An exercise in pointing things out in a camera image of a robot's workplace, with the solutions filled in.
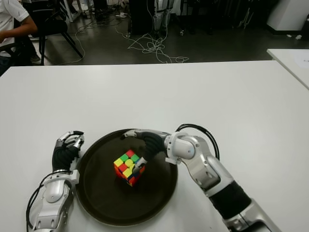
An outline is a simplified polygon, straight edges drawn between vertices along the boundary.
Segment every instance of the wire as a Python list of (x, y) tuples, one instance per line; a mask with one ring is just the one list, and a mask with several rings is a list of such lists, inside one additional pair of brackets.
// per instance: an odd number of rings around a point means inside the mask
[[(147, 11), (150, 15), (150, 17), (152, 18), (152, 29), (151, 29), (151, 32), (153, 31), (154, 29), (154, 19), (153, 19), (153, 16), (151, 15), (150, 11), (149, 11), (149, 8), (148, 8), (148, 0), (146, 0), (146, 5), (147, 5)], [(142, 51), (142, 53), (144, 54), (151, 54), (151, 53), (154, 53), (155, 56), (156, 56), (156, 59), (160, 62), (160, 63), (168, 63), (167, 61), (162, 61), (161, 59), (159, 59), (158, 55), (161, 55), (161, 56), (164, 56), (166, 57), (170, 63), (173, 63), (173, 59), (175, 60), (176, 63), (184, 63), (186, 61), (189, 60), (188, 57), (183, 57), (183, 56), (178, 56), (178, 57), (171, 57), (167, 54), (165, 54), (163, 52), (163, 50), (165, 49), (165, 46), (162, 44), (167, 36), (168, 36), (168, 16), (166, 17), (166, 35), (165, 35), (165, 38), (162, 39), (162, 38), (159, 38), (159, 39), (154, 39), (149, 33), (146, 33), (144, 35), (142, 35), (141, 37), (139, 37), (137, 40), (133, 40), (131, 38), (128, 38), (126, 37), (123, 33), (119, 32), (117, 30), (117, 28), (115, 28), (116, 32), (118, 34), (121, 34), (122, 37), (124, 37), (125, 39), (127, 40), (131, 40), (133, 41), (133, 43), (127, 48), (127, 49), (136, 49), (136, 50), (140, 50)], [(147, 39), (147, 40), (150, 40), (147, 42), (147, 46), (144, 47), (139, 41), (142, 40), (142, 39)], [(137, 48), (137, 47), (134, 47), (135, 44), (138, 44), (140, 46), (140, 48)]]
[(37, 198), (39, 192), (40, 192), (40, 189), (44, 186), (43, 185), (43, 182), (46, 180), (46, 178), (50, 177), (51, 175), (54, 175), (54, 174), (64, 174), (64, 173), (69, 173), (70, 171), (60, 171), (60, 172), (53, 172), (53, 173), (50, 173), (48, 175), (46, 175), (43, 180), (40, 182), (39, 186), (35, 189), (35, 191), (33, 192), (33, 194), (31, 195), (29, 201), (28, 201), (28, 205), (27, 205), (27, 208), (26, 208), (26, 229), (27, 229), (27, 232), (29, 232), (29, 227), (31, 229), (33, 229), (33, 225), (31, 224), (30, 222), (30, 218), (29, 218), (29, 215), (30, 215), (30, 210), (31, 210), (31, 207), (35, 201), (35, 199)]
[(194, 128), (194, 129), (197, 129), (199, 130), (200, 132), (204, 133), (211, 141), (212, 145), (213, 145), (213, 148), (214, 148), (214, 153), (215, 153), (215, 156), (218, 160), (220, 160), (220, 153), (219, 153), (219, 147), (218, 147), (218, 144), (216, 142), (216, 140), (214, 139), (213, 135), (205, 128), (201, 127), (201, 126), (198, 126), (198, 125), (195, 125), (195, 124), (181, 124), (177, 129), (176, 131), (181, 131), (185, 128)]
[[(112, 15), (112, 14), (110, 14), (110, 13), (108, 13), (108, 12), (102, 12), (101, 14)], [(84, 26), (79, 27), (78, 30), (77, 30), (77, 32), (75, 32), (75, 38), (76, 38), (76, 40), (79, 42), (79, 44), (80, 44), (80, 46), (81, 46), (81, 48), (82, 48), (82, 50), (83, 50), (83, 52), (84, 52), (83, 56), (82, 56), (80, 59), (76, 60), (76, 61), (70, 61), (70, 62), (65, 62), (65, 63), (57, 64), (57, 66), (58, 66), (58, 65), (63, 65), (63, 64), (72, 64), (72, 63), (76, 63), (76, 62), (79, 62), (79, 61), (81, 61), (82, 59), (84, 59), (84, 57), (85, 57), (85, 55), (86, 55), (86, 52), (85, 52), (85, 50), (84, 50), (84, 48), (83, 48), (83, 46), (82, 46), (81, 41), (80, 41), (80, 40), (78, 39), (78, 37), (77, 37), (77, 34), (78, 34), (78, 33), (87, 33), (87, 30), (88, 30), (88, 29), (93, 29), (93, 28), (97, 28), (97, 27), (100, 27), (100, 26), (109, 26), (109, 27), (110, 27), (110, 26), (117, 26), (117, 25), (119, 25), (120, 23), (122, 23), (123, 21), (125, 21), (125, 20), (121, 20), (120, 22), (118, 22), (118, 23), (116, 23), (116, 24), (108, 25), (108, 23), (110, 23), (110, 22), (112, 22), (112, 21), (114, 21), (114, 20), (115, 20), (115, 18), (114, 18), (114, 19), (110, 19), (110, 20), (100, 21), (100, 22), (96, 22), (95, 20), (92, 20), (90, 23), (88, 23), (88, 24), (86, 24), (86, 25), (84, 25)]]

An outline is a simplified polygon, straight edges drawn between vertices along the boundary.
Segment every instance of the rubik's cube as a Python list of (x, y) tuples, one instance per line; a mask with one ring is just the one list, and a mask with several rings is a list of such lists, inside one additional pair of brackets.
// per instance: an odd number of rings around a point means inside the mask
[(140, 158), (134, 153), (134, 151), (128, 150), (120, 158), (114, 161), (116, 175), (119, 178), (125, 180), (131, 186), (135, 185), (135, 183), (138, 181), (141, 174), (145, 170), (145, 167), (142, 167), (138, 173), (132, 173), (134, 164), (136, 164), (139, 159)]

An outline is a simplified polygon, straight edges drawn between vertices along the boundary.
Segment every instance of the round tray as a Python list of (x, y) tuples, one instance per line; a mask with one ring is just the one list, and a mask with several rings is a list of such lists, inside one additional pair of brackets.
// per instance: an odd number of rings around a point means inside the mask
[(136, 225), (154, 217), (169, 202), (177, 183), (177, 166), (165, 162), (161, 152), (148, 162), (134, 187), (115, 174), (113, 162), (132, 149), (142, 156), (145, 143), (120, 140), (118, 130), (96, 141), (85, 153), (78, 170), (78, 198), (95, 219), (115, 226)]

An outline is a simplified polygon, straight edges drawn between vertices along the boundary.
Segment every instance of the chair leg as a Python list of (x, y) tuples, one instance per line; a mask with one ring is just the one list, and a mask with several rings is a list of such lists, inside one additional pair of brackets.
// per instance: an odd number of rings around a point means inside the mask
[(68, 39), (74, 44), (76, 45), (75, 41), (72, 39), (72, 37), (70, 37), (70, 35), (67, 32), (64, 32), (64, 34), (68, 37)]
[(42, 54), (42, 37), (39, 37), (39, 52)]
[(76, 53), (83, 58), (83, 55), (78, 51), (78, 49), (76, 48), (76, 46), (70, 41), (70, 39), (66, 36), (66, 34), (61, 33), (62, 36), (66, 39), (66, 41), (68, 41), (68, 43), (71, 45), (71, 47), (76, 51)]
[(45, 36), (41, 37), (41, 65), (44, 65), (44, 57), (45, 57)]

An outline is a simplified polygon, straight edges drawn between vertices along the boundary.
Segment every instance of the concrete floor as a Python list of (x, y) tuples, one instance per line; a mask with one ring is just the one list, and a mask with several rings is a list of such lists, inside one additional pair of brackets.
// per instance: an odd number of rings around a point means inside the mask
[[(79, 27), (90, 23), (90, 19), (81, 16), (69, 24), (68, 32), (76, 41), (83, 54), (75, 32)], [(122, 37), (115, 30), (126, 33), (127, 21), (114, 19), (108, 26), (87, 29), (86, 33), (78, 33), (78, 38), (85, 50), (84, 59), (68, 65), (102, 65), (102, 64), (149, 64), (159, 63), (155, 54), (143, 54), (142, 51), (127, 49), (133, 42)], [(188, 62), (219, 62), (243, 60), (269, 60), (268, 48), (309, 49), (309, 42), (298, 41), (287, 36), (275, 36), (264, 29), (225, 29), (215, 30), (212, 36), (202, 29), (195, 35), (186, 33), (179, 35), (179, 27), (175, 22), (169, 26), (169, 36), (164, 41), (164, 53), (171, 57), (188, 57)], [(45, 65), (58, 65), (79, 60), (79, 56), (61, 35), (48, 36), (45, 48)], [(169, 60), (159, 56), (163, 61)]]

